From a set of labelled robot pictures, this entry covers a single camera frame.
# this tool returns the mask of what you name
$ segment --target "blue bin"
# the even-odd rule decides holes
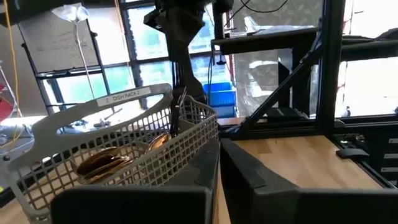
[[[209,84],[204,84],[203,88],[205,89],[205,93],[208,93],[209,88],[208,88]],[[210,91],[214,92],[214,91],[225,91],[225,90],[232,90],[232,84],[229,82],[225,82],[225,83],[212,83],[210,86]]]
[[[211,107],[235,106],[236,92],[232,90],[230,83],[211,84],[210,95],[208,94],[208,84],[205,84],[203,88],[210,98],[209,105]]]
[[[217,112],[217,118],[234,118],[236,117],[236,110],[234,106],[219,106],[213,107]]]

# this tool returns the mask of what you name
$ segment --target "wire grid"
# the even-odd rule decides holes
[[[33,163],[30,174],[22,176],[22,169],[17,173],[21,181],[21,192],[34,210],[45,210],[45,216],[30,217],[34,220],[49,220],[48,209],[51,200],[62,191],[79,185],[75,169],[85,159],[102,148],[120,147],[120,156],[131,156],[135,161],[108,177],[103,185],[142,185],[160,186],[167,183],[184,168],[208,140],[216,138],[217,121],[213,111],[205,105],[184,101],[181,118],[192,123],[194,128],[181,133],[165,146],[142,158],[145,146],[162,133],[168,133],[170,128],[170,110],[165,109],[131,123],[117,131],[82,144],[80,146],[50,156],[50,162],[41,160]],[[27,182],[34,184],[27,187]]]

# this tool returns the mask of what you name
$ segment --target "table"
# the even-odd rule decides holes
[[[299,187],[328,189],[381,189],[381,186],[351,160],[335,155],[338,148],[324,136],[236,141],[239,147],[266,167]],[[229,215],[219,171],[214,223],[229,224]],[[16,200],[0,209],[0,224],[25,224]]]

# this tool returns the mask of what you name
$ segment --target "black metal frame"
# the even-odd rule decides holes
[[[398,40],[366,40],[362,43],[353,43],[352,40],[342,41],[342,24],[345,9],[345,1],[324,0],[323,17],[320,21],[320,39],[315,41],[312,54],[308,54],[296,65],[296,69],[289,75],[286,74],[284,66],[280,72],[279,87],[268,99],[249,117],[239,125],[227,125],[221,127],[221,136],[224,138],[238,139],[260,139],[278,138],[289,136],[303,136],[313,134],[338,134],[338,133],[358,133],[361,131],[378,131],[398,128],[398,116],[394,114],[382,116],[366,116],[354,118],[339,118],[340,125],[335,120],[335,101],[337,93],[338,68],[341,61],[366,60],[373,58],[387,58],[398,56]],[[292,32],[292,35],[305,35],[307,31]],[[286,39],[287,35],[278,34],[266,36],[250,36],[245,38],[214,40],[213,44],[219,45],[222,54],[236,54],[252,52],[257,50],[269,50],[268,45],[276,44],[276,49],[284,48],[286,45],[281,39]],[[307,79],[304,78],[305,70],[319,60],[320,79],[319,97],[317,106],[317,118],[304,121],[286,121],[279,123],[258,123],[264,118],[265,112],[277,101],[282,105],[287,105],[289,95],[287,91],[293,86],[298,89],[308,87]],[[305,102],[296,103],[307,106]]]

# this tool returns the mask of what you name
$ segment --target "lamp shade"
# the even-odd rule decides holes
[[[81,4],[64,5],[53,9],[52,13],[69,22],[84,21],[90,16],[88,10]]]

